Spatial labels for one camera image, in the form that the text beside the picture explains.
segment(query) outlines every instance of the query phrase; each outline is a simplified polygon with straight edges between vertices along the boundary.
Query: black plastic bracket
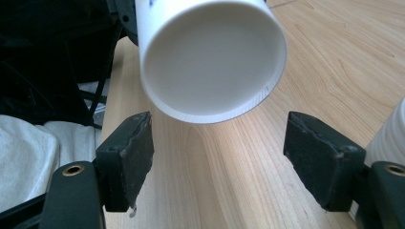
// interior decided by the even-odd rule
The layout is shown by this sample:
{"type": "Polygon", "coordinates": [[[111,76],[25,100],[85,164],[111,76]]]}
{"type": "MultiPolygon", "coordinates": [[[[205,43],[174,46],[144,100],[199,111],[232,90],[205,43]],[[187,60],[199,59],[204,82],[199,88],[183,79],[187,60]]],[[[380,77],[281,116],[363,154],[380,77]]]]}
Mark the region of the black plastic bracket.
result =
{"type": "Polygon", "coordinates": [[[119,19],[128,38],[138,45],[138,26],[135,0],[107,0],[107,6],[113,19],[119,19]]]}
{"type": "Polygon", "coordinates": [[[404,166],[378,161],[369,168],[363,148],[319,119],[296,112],[288,114],[284,155],[325,210],[348,212],[354,200],[358,228],[405,228],[404,166]]]}
{"type": "Polygon", "coordinates": [[[53,173],[39,228],[105,228],[91,162],[74,162],[53,173]]]}
{"type": "Polygon", "coordinates": [[[135,202],[154,153],[150,113],[128,117],[96,150],[96,167],[109,212],[126,212],[135,202]]]}

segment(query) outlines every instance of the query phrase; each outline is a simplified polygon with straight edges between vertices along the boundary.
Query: white cylinder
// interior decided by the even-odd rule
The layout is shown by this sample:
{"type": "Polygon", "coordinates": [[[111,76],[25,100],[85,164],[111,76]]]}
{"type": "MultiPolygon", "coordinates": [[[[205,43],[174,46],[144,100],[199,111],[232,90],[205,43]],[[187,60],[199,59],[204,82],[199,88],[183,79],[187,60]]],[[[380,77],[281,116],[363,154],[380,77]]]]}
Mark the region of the white cylinder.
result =
{"type": "Polygon", "coordinates": [[[379,160],[405,165],[405,97],[366,148],[366,164],[379,160]]]}
{"type": "Polygon", "coordinates": [[[263,0],[136,0],[140,77],[176,119],[246,113],[276,86],[287,42],[263,0]]]}

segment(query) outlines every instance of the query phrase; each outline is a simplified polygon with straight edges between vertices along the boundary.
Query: black bag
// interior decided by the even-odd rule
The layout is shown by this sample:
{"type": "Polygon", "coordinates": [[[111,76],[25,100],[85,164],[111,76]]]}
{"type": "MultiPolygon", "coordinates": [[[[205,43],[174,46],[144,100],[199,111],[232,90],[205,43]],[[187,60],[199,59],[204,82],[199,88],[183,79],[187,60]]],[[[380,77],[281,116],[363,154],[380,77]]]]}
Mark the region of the black bag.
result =
{"type": "Polygon", "coordinates": [[[93,124],[77,83],[103,86],[121,31],[105,1],[1,0],[0,115],[93,124]]]}

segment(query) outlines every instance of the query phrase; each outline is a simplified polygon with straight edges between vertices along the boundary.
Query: white object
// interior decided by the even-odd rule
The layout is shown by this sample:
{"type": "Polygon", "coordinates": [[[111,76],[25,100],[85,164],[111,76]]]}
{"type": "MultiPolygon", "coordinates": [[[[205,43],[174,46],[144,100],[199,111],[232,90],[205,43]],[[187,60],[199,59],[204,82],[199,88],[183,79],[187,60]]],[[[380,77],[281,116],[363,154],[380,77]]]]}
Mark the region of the white object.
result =
{"type": "Polygon", "coordinates": [[[143,89],[176,119],[244,114],[283,74],[287,42],[264,0],[135,2],[143,89]]]}
{"type": "Polygon", "coordinates": [[[100,130],[51,121],[44,126],[0,115],[0,213],[47,191],[53,172],[96,157],[100,130]]]}
{"type": "Polygon", "coordinates": [[[366,148],[366,164],[379,160],[405,165],[405,97],[366,148]]]}

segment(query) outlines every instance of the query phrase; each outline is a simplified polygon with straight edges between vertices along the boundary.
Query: wooden table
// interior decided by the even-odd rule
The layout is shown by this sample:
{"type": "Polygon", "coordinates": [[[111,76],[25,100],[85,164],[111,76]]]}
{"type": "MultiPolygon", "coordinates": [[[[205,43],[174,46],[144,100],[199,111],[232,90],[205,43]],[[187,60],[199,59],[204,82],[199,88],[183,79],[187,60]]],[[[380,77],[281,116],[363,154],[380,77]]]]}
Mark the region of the wooden table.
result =
{"type": "Polygon", "coordinates": [[[288,111],[314,115],[366,145],[405,94],[405,3],[268,1],[288,39],[288,64],[251,112],[215,125],[160,112],[139,82],[138,49],[118,43],[103,138],[151,111],[155,156],[137,215],[108,228],[354,228],[322,210],[283,156],[288,111]]]}

